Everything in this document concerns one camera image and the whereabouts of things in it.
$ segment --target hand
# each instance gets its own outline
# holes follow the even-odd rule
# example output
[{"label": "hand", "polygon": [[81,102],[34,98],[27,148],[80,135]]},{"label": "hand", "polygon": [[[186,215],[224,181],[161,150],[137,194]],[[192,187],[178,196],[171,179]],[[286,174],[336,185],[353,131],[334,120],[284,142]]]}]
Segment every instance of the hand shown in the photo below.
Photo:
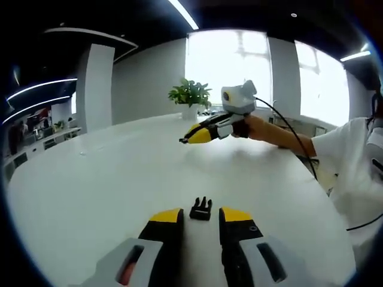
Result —
[{"label": "hand", "polygon": [[245,123],[249,127],[249,138],[257,141],[263,141],[266,134],[266,122],[262,118],[248,115],[245,117]]}]

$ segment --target white shirt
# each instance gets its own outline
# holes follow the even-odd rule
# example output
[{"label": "white shirt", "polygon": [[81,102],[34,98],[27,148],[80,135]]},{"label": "white shirt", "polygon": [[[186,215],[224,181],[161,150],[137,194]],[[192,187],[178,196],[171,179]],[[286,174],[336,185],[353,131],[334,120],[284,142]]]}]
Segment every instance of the white shirt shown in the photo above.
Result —
[{"label": "white shirt", "polygon": [[[330,194],[347,228],[365,224],[383,213],[383,182],[371,172],[366,155],[369,135],[366,118],[355,118],[342,127],[312,139],[320,166],[338,179]],[[349,231],[357,266],[370,251],[383,218]]]}]

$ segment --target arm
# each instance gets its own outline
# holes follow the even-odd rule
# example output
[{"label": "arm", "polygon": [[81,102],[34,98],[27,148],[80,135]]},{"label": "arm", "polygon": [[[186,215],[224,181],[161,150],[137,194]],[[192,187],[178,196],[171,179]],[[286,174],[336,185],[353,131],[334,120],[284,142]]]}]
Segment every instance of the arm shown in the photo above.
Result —
[{"label": "arm", "polygon": [[[274,124],[268,123],[259,117],[249,116],[245,119],[249,125],[249,138],[257,141],[268,142],[273,145],[288,148],[297,154],[305,155],[295,135]],[[317,156],[311,139],[304,135],[298,135],[310,157]]]}]

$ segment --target potted plant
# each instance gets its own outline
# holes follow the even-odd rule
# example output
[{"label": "potted plant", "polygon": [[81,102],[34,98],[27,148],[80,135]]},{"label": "potted plant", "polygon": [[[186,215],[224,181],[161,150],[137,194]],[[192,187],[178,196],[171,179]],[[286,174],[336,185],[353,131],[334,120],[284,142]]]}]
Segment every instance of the potted plant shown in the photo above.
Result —
[{"label": "potted plant", "polygon": [[211,102],[209,102],[211,88],[206,88],[207,86],[208,84],[202,85],[182,78],[181,86],[174,86],[169,92],[168,98],[175,104],[183,106],[182,118],[184,120],[197,119],[197,110],[200,105],[205,106],[206,109],[211,106]]}]

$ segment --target sleeve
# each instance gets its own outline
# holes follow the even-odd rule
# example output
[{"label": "sleeve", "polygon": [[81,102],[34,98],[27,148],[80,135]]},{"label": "sleeve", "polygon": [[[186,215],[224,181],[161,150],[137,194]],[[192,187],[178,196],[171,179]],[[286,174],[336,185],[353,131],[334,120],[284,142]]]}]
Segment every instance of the sleeve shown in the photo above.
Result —
[{"label": "sleeve", "polygon": [[351,133],[352,121],[324,135],[312,138],[320,164],[329,172],[339,173],[345,155],[345,145]]}]

